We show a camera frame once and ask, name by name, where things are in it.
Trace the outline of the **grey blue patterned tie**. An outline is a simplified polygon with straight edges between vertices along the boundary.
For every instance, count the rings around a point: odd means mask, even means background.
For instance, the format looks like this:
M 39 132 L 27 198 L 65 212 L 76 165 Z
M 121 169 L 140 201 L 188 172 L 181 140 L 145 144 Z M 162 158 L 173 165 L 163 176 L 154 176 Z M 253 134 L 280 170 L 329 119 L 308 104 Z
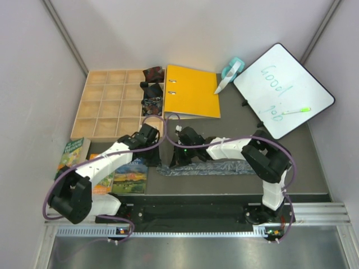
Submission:
M 199 175 L 253 175 L 255 171 L 245 160 L 221 161 L 213 163 L 192 163 L 186 166 L 169 167 L 162 165 L 156 171 L 167 177 Z

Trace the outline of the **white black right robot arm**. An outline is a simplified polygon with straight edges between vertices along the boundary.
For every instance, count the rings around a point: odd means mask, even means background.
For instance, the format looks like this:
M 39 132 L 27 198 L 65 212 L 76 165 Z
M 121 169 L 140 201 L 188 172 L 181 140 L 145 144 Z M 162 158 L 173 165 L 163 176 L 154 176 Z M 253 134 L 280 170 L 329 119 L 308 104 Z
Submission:
M 263 181 L 260 206 L 243 208 L 246 221 L 263 224 L 281 217 L 284 205 L 284 181 L 291 167 L 291 155 L 282 145 L 275 143 L 265 131 L 258 130 L 253 138 L 203 138 L 193 128 L 176 127 L 178 141 L 174 147 L 171 166 L 185 166 L 192 158 L 201 161 L 233 159 L 246 161 Z

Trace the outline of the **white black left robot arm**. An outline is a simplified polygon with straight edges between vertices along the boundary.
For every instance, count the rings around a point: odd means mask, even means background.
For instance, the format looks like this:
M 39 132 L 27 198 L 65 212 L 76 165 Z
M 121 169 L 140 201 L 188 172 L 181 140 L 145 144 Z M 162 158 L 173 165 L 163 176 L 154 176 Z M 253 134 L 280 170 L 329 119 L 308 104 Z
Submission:
M 127 208 L 112 194 L 93 194 L 93 189 L 116 169 L 140 158 L 147 166 L 157 166 L 159 158 L 159 130 L 143 124 L 133 135 L 120 137 L 109 149 L 96 158 L 72 167 L 64 166 L 57 174 L 43 205 L 47 220 L 47 207 L 55 210 L 73 224 L 88 216 L 109 216 L 115 222 L 127 217 Z

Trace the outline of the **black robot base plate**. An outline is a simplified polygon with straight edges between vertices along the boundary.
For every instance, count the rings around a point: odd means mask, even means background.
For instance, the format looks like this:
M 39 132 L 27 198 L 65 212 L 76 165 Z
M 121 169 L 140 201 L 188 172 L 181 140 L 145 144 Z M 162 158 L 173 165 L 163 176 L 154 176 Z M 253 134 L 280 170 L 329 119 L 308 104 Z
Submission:
M 135 224 L 154 220 L 233 220 L 240 224 L 266 222 L 289 223 L 293 211 L 281 204 L 271 211 L 265 208 L 259 195 L 115 195 L 121 202 L 115 217 L 130 219 Z

